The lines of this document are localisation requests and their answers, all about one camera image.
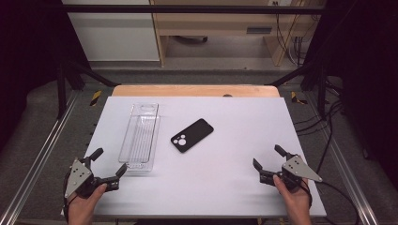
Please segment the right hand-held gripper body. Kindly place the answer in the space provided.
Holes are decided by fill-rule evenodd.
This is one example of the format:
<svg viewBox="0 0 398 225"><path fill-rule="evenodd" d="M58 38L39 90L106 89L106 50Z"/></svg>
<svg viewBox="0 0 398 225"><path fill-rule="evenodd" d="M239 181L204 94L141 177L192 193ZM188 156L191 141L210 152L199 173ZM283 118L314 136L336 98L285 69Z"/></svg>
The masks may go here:
<svg viewBox="0 0 398 225"><path fill-rule="evenodd" d="M262 184L275 186L273 176L277 175L289 191L297 189L303 178L322 182L323 179L313 171L299 155L286 155L286 162L279 172L270 172L259 166L259 180Z"/></svg>

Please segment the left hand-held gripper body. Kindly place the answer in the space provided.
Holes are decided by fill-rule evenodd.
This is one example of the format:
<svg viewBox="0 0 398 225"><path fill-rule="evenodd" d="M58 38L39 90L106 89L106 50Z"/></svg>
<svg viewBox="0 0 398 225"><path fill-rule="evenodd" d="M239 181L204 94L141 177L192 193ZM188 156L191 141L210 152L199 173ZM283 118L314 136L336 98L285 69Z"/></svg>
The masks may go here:
<svg viewBox="0 0 398 225"><path fill-rule="evenodd" d="M64 191L64 197L66 199L70 197L72 193L87 199L97 187L103 184L106 185L106 192L119 189L121 170L118 170L115 175L111 177L97 177L91 170L91 162L95 160L95 157L86 157L73 161L69 175L66 178L67 184Z"/></svg>

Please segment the clear plastic packaging box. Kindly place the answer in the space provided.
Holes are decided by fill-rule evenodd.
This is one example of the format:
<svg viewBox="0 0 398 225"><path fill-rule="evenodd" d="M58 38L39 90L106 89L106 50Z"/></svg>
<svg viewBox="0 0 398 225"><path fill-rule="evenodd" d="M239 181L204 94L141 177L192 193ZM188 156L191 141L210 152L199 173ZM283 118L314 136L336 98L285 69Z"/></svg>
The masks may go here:
<svg viewBox="0 0 398 225"><path fill-rule="evenodd" d="M158 103L135 103L130 112L118 161L128 173L149 173L153 169L160 124Z"/></svg>

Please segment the black phone case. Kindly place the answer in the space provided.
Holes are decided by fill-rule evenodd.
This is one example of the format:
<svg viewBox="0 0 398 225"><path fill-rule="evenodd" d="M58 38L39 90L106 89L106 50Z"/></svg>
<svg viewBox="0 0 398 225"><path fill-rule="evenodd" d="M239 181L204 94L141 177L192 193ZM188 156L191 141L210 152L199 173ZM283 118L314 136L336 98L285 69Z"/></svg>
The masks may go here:
<svg viewBox="0 0 398 225"><path fill-rule="evenodd" d="M213 126L200 118L173 136L171 143L180 153L185 153L213 131Z"/></svg>

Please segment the person's left hand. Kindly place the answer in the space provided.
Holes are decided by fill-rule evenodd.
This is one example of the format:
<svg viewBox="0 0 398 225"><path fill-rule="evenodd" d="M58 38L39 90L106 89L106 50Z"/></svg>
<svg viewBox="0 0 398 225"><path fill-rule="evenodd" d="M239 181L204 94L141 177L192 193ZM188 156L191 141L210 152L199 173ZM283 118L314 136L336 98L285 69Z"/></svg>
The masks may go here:
<svg viewBox="0 0 398 225"><path fill-rule="evenodd" d="M94 209L105 193L107 186L105 184L97 187L90 197L82 199L76 197L69 204L69 219L89 219L93 216Z"/></svg>

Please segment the person's right hand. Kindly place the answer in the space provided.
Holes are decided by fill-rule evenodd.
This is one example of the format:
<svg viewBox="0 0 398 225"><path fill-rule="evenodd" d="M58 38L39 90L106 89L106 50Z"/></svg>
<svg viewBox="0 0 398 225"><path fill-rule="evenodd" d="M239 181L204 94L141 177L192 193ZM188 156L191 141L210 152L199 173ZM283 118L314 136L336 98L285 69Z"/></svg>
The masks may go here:
<svg viewBox="0 0 398 225"><path fill-rule="evenodd" d="M299 189L295 193L290 192L284 182L277 175L273 176L275 187L283 196L287 215L289 217L310 217L310 197L309 194Z"/></svg>

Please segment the yellow black tape strip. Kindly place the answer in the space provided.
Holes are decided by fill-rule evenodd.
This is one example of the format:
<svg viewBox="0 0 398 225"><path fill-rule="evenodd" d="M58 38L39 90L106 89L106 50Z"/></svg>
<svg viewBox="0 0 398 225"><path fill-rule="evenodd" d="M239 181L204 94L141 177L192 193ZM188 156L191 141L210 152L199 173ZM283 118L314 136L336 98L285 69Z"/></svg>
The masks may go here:
<svg viewBox="0 0 398 225"><path fill-rule="evenodd" d="M97 104L97 102L98 102L98 100L100 98L101 92L102 91L98 90L98 91L96 91L94 93L94 95L93 95L93 97L92 97L92 99L90 101L90 104L89 104L90 106L95 106Z"/></svg>
<svg viewBox="0 0 398 225"><path fill-rule="evenodd" d="M291 101L293 103L299 103L301 105L306 105L308 104L308 101L305 99L298 99L298 96L296 94L296 92L291 92Z"/></svg>

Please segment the wooden table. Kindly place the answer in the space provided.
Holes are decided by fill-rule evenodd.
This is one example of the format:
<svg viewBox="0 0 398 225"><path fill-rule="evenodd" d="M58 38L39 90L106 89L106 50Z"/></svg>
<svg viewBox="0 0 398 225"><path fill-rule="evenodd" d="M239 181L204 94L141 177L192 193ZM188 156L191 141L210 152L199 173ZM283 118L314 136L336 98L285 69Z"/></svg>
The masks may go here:
<svg viewBox="0 0 398 225"><path fill-rule="evenodd" d="M118 85L113 97L238 97L278 98L275 86L248 84L133 84Z"/></svg>

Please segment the black curtain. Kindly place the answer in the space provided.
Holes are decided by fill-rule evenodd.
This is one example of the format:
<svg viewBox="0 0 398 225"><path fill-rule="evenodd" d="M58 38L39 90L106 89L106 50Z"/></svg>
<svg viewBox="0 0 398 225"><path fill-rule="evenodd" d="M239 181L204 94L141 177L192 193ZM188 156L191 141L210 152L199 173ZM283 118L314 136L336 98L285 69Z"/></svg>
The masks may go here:
<svg viewBox="0 0 398 225"><path fill-rule="evenodd" d="M59 64L89 65L62 0L0 0L0 151L15 131L28 93L56 79Z"/></svg>
<svg viewBox="0 0 398 225"><path fill-rule="evenodd" d="M326 0L308 59L326 44L326 72L343 80L343 101L365 149L398 190L398 0Z"/></svg>

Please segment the white cabinet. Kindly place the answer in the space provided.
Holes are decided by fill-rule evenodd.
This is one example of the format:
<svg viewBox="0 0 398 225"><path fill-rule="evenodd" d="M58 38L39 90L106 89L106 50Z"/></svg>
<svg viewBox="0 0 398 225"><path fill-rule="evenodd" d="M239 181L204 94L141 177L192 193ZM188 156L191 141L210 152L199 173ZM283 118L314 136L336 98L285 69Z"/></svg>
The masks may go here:
<svg viewBox="0 0 398 225"><path fill-rule="evenodd" d="M70 13L90 62L159 61L150 13Z"/></svg>

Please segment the grey desk label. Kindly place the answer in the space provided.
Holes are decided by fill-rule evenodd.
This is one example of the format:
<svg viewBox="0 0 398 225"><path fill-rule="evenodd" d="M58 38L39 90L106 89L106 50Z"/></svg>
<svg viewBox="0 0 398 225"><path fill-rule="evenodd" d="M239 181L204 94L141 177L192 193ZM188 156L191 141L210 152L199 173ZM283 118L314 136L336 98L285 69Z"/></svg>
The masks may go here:
<svg viewBox="0 0 398 225"><path fill-rule="evenodd" d="M266 27L266 26L260 26L260 27L249 26L246 29L247 35L268 35L271 32L272 32L272 28Z"/></svg>

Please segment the curved grey device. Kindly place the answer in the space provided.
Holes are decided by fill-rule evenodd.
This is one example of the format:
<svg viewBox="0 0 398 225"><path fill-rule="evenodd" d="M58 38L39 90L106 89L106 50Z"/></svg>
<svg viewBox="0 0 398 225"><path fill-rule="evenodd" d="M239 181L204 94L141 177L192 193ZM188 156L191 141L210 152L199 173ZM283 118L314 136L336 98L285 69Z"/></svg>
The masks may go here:
<svg viewBox="0 0 398 225"><path fill-rule="evenodd" d="M184 37L184 36L174 36L175 40L180 43L185 44L202 44L208 41L207 36L203 37Z"/></svg>

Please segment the aluminium rail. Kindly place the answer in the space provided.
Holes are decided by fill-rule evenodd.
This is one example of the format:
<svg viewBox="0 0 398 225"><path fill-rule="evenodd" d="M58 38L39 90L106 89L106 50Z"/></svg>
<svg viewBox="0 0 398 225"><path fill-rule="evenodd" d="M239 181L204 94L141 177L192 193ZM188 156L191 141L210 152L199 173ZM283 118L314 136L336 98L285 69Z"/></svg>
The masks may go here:
<svg viewBox="0 0 398 225"><path fill-rule="evenodd" d="M331 155L334 165L336 166L347 191L347 196L352 202L352 205L360 218L361 224L379 225L374 210L367 201L358 179L355 177L354 172L348 165L347 160L344 158L340 146L333 137L332 116L342 109L343 105L341 101L337 100L327 104L325 109L326 118L322 119L316 108L317 98L315 97L315 94L306 93L305 96L309 101L311 109L314 111L315 117L319 119L322 126L320 131L326 141L326 152Z"/></svg>
<svg viewBox="0 0 398 225"><path fill-rule="evenodd" d="M67 107L65 112L60 118L58 118L46 141L42 145L38 155L35 158L32 166L30 167L27 175L25 176L22 184L18 191L14 195L11 203L8 205L4 214L0 217L0 225L14 225L19 214L21 213L23 206L25 205L34 185L38 181L38 178L52 153L64 127L68 122L71 112L73 111L76 101L80 96L79 91L72 91L67 101Z"/></svg>

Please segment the black diagonal frame strut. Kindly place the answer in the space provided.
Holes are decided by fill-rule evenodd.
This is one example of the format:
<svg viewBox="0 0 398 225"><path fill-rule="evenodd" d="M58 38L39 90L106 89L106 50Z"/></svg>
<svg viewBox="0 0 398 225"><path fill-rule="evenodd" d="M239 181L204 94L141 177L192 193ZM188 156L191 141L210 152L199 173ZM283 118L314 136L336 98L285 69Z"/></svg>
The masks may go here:
<svg viewBox="0 0 398 225"><path fill-rule="evenodd" d="M287 75L282 76L280 79L271 82L269 85L278 87L299 75L303 75L304 79L301 82L301 89L304 91L311 91L317 85L317 104L316 108L322 119L326 118L326 81L327 74L322 62L312 60L304 66L299 67Z"/></svg>
<svg viewBox="0 0 398 225"><path fill-rule="evenodd" d="M91 68L84 67L73 61L61 63L56 71L58 119L60 119L67 111L66 82L69 82L73 90L82 90L85 86L85 82L81 77L82 74L85 74L108 87L117 86L116 82L112 82L102 77Z"/></svg>

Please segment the black horizontal frame bar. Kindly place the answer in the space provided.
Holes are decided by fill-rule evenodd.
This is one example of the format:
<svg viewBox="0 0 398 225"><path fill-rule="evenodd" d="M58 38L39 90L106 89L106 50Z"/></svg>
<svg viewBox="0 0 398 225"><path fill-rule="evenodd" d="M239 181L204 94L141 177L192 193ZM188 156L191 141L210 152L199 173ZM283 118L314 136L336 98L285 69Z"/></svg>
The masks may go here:
<svg viewBox="0 0 398 225"><path fill-rule="evenodd" d="M66 12L79 13L207 13L207 14L323 14L323 7L239 7L186 5L63 5Z"/></svg>

